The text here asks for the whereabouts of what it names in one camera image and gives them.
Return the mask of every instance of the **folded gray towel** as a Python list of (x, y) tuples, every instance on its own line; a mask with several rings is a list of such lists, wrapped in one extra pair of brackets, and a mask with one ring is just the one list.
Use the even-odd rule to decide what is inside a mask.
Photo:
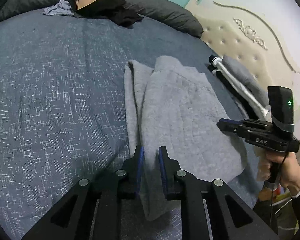
[(228, 182), (244, 169), (244, 143), (216, 126), (228, 117), (204, 73), (169, 56), (157, 58), (154, 69), (131, 60), (125, 68), (124, 92), (130, 153), (137, 144), (144, 146), (140, 198), (148, 220), (170, 208), (161, 184), (160, 146), (199, 179)]
[(47, 7), (43, 9), (43, 14), (45, 15), (63, 15), (63, 16), (73, 16), (71, 11), (71, 5), (68, 1), (60, 0), (56, 5)]
[(267, 91), (263, 90), (244, 65), (227, 55), (223, 57), (222, 63), (227, 70), (252, 93), (263, 107), (269, 105)]

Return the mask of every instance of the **tufted headboard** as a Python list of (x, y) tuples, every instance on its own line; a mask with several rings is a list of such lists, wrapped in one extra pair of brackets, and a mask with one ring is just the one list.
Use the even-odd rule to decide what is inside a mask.
[[(228, 55), (241, 62), (265, 90), (271, 85), (294, 90), (293, 75), (300, 75), (300, 68), (265, 18), (221, 0), (204, 6), (190, 0), (185, 8), (201, 23), (201, 40), (220, 57)], [(295, 122), (299, 119), (300, 105), (295, 103)]]

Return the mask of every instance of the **black cable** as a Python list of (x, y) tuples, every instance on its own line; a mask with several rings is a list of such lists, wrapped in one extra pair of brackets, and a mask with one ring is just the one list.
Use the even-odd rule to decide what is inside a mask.
[(275, 183), (273, 184), (273, 187), (272, 187), (272, 191), (271, 191), (271, 213), (270, 213), (270, 223), (269, 223), (269, 226), (271, 227), (271, 222), (272, 222), (272, 212), (273, 212), (273, 192), (274, 192), (274, 186), (277, 182), (279, 182), (280, 180), (280, 176), (281, 176), (281, 169), (282, 169), (282, 165), (284, 163), (284, 161), (286, 160), (286, 158), (288, 157), (289, 155), (289, 152), (286, 152), (282, 162), (280, 163), (279, 165), (279, 168), (278, 168), (278, 174), (277, 174), (277, 177), (275, 179)]

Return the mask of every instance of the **human hand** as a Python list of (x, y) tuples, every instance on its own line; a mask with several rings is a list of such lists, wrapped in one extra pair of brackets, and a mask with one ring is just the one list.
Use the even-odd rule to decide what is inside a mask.
[[(282, 163), (284, 155), (270, 151), (264, 151), (263, 155), (259, 154), (258, 180), (269, 179), (272, 163)], [(300, 191), (300, 165), (295, 153), (290, 152), (282, 165), (280, 185), (287, 187), (293, 196)]]

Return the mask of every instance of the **speckled blue blanket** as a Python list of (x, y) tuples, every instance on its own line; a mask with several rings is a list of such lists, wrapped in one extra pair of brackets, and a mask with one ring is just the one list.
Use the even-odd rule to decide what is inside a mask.
[[(129, 157), (124, 108), (126, 62), (153, 66), (161, 55), (205, 72), (227, 115), (238, 108), (206, 65), (198, 38), (144, 18), (127, 29), (106, 19), (31, 11), (0, 23), (0, 224), (21, 237), (80, 178), (120, 168)], [(229, 185), (252, 206), (257, 160)], [(149, 222), (124, 202), (122, 239), (181, 239), (174, 210)]]

